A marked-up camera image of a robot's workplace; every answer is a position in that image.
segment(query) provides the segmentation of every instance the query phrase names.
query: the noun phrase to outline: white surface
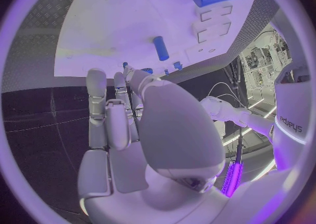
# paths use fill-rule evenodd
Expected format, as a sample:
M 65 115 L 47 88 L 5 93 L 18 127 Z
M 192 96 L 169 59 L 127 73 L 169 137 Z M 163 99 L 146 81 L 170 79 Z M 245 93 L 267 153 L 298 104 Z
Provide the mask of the white surface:
M 235 40 L 252 3 L 231 0 L 198 8 L 193 0 L 74 0 L 60 33 L 54 75 L 86 76 L 99 67 L 113 78 L 127 61 L 162 76 L 165 69 L 176 70 L 174 62 L 186 67 L 218 56 Z M 196 32 L 205 30 L 207 41 L 199 44 Z M 156 36 L 164 38 L 167 61 L 158 59 Z

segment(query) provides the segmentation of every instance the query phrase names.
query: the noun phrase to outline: white robot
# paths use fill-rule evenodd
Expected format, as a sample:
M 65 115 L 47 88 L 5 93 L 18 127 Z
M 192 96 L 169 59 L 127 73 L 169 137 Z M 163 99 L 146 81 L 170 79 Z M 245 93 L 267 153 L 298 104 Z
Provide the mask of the white robot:
M 285 82 L 290 72 L 292 82 Z M 237 216 L 239 223 L 259 223 L 266 214 L 263 206 L 274 197 L 276 179 L 289 173 L 304 146 L 308 118 L 291 116 L 285 108 L 297 98 L 309 100 L 307 75 L 303 66 L 283 69 L 276 94 L 289 95 L 293 89 L 302 94 L 278 104 L 273 122 L 212 96 L 198 102 L 178 85 L 128 65 L 114 79 L 118 99 L 105 103 L 106 75 L 90 70 L 91 149 L 78 175 L 81 208 L 93 223 L 228 223 Z M 136 105 L 130 104 L 123 78 Z M 302 114 L 308 113 L 307 104 Z M 244 183 L 231 198 L 216 189 L 225 156 L 213 120 L 231 120 L 267 136 L 278 172 L 269 180 Z M 262 191 L 260 202 L 253 203 Z M 242 206 L 238 212 L 236 203 Z

